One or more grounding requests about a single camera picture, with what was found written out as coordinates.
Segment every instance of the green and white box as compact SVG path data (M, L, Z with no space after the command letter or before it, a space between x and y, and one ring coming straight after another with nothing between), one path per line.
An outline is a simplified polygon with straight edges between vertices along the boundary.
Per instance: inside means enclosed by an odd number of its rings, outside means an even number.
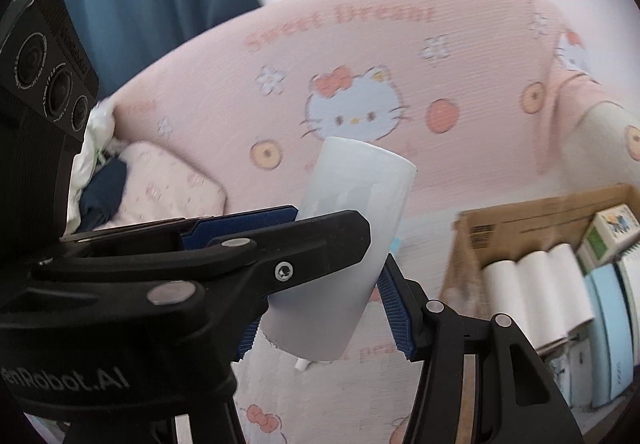
M626 204L597 212L577 254L587 271L610 264L640 236L640 224Z

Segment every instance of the toilet paper roll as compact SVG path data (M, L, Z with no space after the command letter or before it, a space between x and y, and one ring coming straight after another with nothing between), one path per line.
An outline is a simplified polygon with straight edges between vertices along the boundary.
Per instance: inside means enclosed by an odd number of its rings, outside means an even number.
M567 337L561 299L549 264L548 254L543 250L529 253L517 263L529 323L527 337L536 350Z
M574 250L569 244L560 244L551 249L549 262L562 306L564 327L571 334L593 319L589 293Z
M484 268L482 276L491 314L511 316L530 341L526 305L520 290L516 263L511 260L495 262Z
M396 236L415 173L411 162L382 148L325 140L297 220L356 210L369 221L371 245L359 264L269 296L260 328L272 344L307 360L340 358Z

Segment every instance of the camera housing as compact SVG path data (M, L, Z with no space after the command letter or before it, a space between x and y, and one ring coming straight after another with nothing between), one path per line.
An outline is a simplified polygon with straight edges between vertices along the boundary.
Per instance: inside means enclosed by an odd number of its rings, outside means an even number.
M64 233L71 168L97 92L64 0L15 0L0 21L0 258Z

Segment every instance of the silver pin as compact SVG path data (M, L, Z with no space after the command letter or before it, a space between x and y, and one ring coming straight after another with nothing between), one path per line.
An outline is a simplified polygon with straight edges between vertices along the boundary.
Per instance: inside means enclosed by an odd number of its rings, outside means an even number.
M168 281L156 285L146 293L146 298L154 305L175 305L181 303L196 292L196 286L190 281Z
M275 276L278 281L289 281L293 276L293 265L289 262L280 262L276 265Z
M430 299L427 302L427 310L429 312L433 312L434 314L437 314L444 310L444 304L441 301L438 301L436 299Z
M231 240L225 240L220 245L222 247L242 247L250 243L250 238L232 238Z
M501 327L510 327L511 326L511 318L506 314L498 314L495 317L495 322L498 323Z

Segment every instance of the pink headboard cover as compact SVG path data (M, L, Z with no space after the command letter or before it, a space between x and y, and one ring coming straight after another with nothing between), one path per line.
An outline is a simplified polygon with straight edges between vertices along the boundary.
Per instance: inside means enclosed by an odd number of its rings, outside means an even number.
M118 137L217 180L228 213L297 204L338 135L418 167L409 214L532 182L608 100L545 0L286 0L194 38L113 99Z

